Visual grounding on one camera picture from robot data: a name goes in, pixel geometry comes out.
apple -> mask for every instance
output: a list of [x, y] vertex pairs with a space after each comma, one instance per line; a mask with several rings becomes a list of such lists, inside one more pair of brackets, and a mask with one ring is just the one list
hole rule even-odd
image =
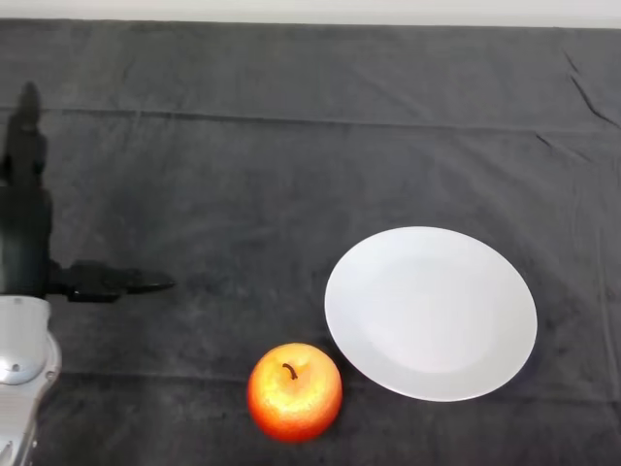
[[325, 431], [341, 408], [343, 385], [335, 363], [302, 343], [269, 351], [250, 375], [250, 415], [270, 437], [304, 442]]

white plate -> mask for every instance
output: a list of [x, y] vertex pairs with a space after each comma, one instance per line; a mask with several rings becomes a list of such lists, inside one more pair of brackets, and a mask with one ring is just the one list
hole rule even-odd
[[522, 368], [537, 336], [531, 293], [501, 255], [440, 228], [378, 233], [326, 289], [335, 342], [371, 380], [421, 400], [484, 395]]

apple stem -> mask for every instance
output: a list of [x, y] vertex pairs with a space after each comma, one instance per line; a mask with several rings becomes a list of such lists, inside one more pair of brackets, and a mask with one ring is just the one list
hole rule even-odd
[[286, 367], [287, 369], [289, 369], [291, 371], [291, 380], [295, 381], [298, 378], [298, 375], [295, 373], [295, 369], [293, 369], [289, 364], [287, 364], [286, 362], [284, 364], [282, 364], [282, 367]]

plate rim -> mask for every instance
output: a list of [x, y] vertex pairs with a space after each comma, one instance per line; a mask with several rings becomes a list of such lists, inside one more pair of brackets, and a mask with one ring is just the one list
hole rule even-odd
[[[420, 230], [434, 230], [434, 231], [438, 231], [438, 232], [442, 232], [442, 233], [449, 233], [449, 234], [451, 234], [453, 236], [456, 235], [456, 236], [465, 237], [469, 241], [474, 241], [476, 243], [479, 243], [480, 245], [482, 245], [485, 248], [491, 250], [493, 253], [495, 253], [497, 256], [499, 256], [508, 265], [508, 267], [510, 267], [517, 274], [517, 276], [520, 278], [520, 280], [524, 283], [524, 285], [526, 287], [526, 290], [528, 292], [528, 297], [530, 298], [530, 302], [533, 305], [533, 307], [532, 307], [533, 316], [534, 316], [533, 340], [532, 340], [532, 342], [530, 342], [527, 354], [524, 357], [524, 361], [521, 363], [521, 365], [519, 365], [519, 367], [516, 367], [515, 371], [511, 371], [510, 377], [508, 377], [504, 382], [502, 382], [502, 383], [500, 383], [500, 384], [498, 384], [498, 385], [496, 385], [494, 387], [491, 387], [491, 388], [484, 388], [484, 389], [478, 390], [477, 392], [473, 391], [472, 394], [464, 395], [464, 396], [434, 397], [434, 396], [421, 396], [421, 395], [417, 395], [417, 394], [412, 394], [412, 393], [403, 391], [400, 388], [392, 386], [391, 383], [380, 382], [380, 381], [377, 381], [377, 380], [373, 379], [372, 377], [368, 376], [365, 372], [363, 372], [360, 369], [358, 364], [356, 364], [352, 360], [350, 355], [347, 354], [343, 350], [341, 345], [339, 345], [339, 342], [338, 342], [337, 338], [335, 337], [335, 333], [334, 333], [334, 323], [331, 324], [330, 318], [329, 318], [329, 312], [328, 312], [328, 308], [329, 308], [329, 306], [328, 306], [329, 289], [330, 289], [331, 283], [334, 280], [335, 272], [337, 271], [337, 268], [338, 268], [339, 264], [341, 264], [341, 262], [345, 259], [346, 256], [348, 256], [351, 252], [353, 252], [356, 248], [358, 248], [363, 243], [371, 240], [372, 238], [374, 238], [374, 237], [376, 237], [378, 235], [382, 235], [382, 234], [393, 232], [393, 231], [397, 231], [397, 230], [419, 230], [419, 231]], [[373, 235], [370, 235], [370, 236], [364, 238], [363, 240], [359, 241], [354, 246], [349, 248], [345, 252], [345, 254], [343, 254], [341, 256], [339, 261], [335, 264], [334, 268], [332, 269], [332, 272], [330, 273], [330, 277], [328, 278], [328, 282], [326, 283], [326, 288], [325, 288], [325, 293], [324, 293], [324, 315], [325, 315], [325, 318], [326, 318], [326, 323], [328, 325], [328, 331], [330, 332], [330, 336], [331, 336], [333, 342], [335, 343], [335, 345], [337, 346], [337, 348], [339, 349], [341, 354], [347, 359], [347, 361], [353, 367], [355, 367], [356, 370], [358, 372], [360, 372], [364, 377], [366, 377], [367, 379], [369, 379], [373, 383], [377, 383], [378, 385], [380, 385], [380, 386], [382, 386], [382, 387], [384, 387], [384, 388], [386, 388], [386, 389], [388, 389], [390, 391], [393, 391], [393, 392], [398, 393], [398, 394], [403, 395], [403, 396], [407, 396], [408, 398], [413, 398], [413, 399], [417, 399], [417, 400], [421, 400], [421, 401], [440, 402], [440, 403], [451, 403], [451, 402], [457, 402], [457, 401], [472, 400], [472, 399], [479, 398], [481, 396], [487, 395], [489, 393], [492, 393], [492, 392], [498, 390], [499, 388], [505, 386], [507, 383], [512, 381], [515, 378], [515, 376], [517, 376], [517, 374], [519, 374], [519, 372], [524, 368], [524, 366], [526, 366], [527, 362], [531, 358], [531, 355], [533, 354], [533, 350], [535, 349], [535, 345], [536, 345], [537, 338], [538, 338], [538, 335], [539, 335], [539, 319], [538, 319], [538, 315], [537, 315], [537, 305], [535, 303], [535, 299], [533, 298], [533, 293], [531, 292], [531, 289], [528, 287], [528, 284], [524, 280], [524, 277], [522, 277], [522, 274], [519, 273], [519, 271], [513, 266], [513, 264], [511, 264], [508, 261], [508, 259], [506, 259], [497, 250], [495, 250], [491, 246], [483, 243], [482, 241], [478, 240], [477, 238], [474, 238], [474, 237], [472, 237], [470, 235], [467, 235], [465, 233], [461, 233], [459, 231], [449, 230], [447, 228], [440, 228], [440, 227], [436, 227], [436, 226], [401, 226], [401, 227], [389, 228], [387, 230], [382, 230], [382, 231], [379, 231], [377, 233], [374, 233]]]

white wall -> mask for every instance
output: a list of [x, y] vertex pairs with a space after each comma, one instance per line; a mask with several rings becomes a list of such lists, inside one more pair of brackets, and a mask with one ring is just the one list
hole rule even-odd
[[0, 17], [621, 28], [621, 0], [0, 0]]

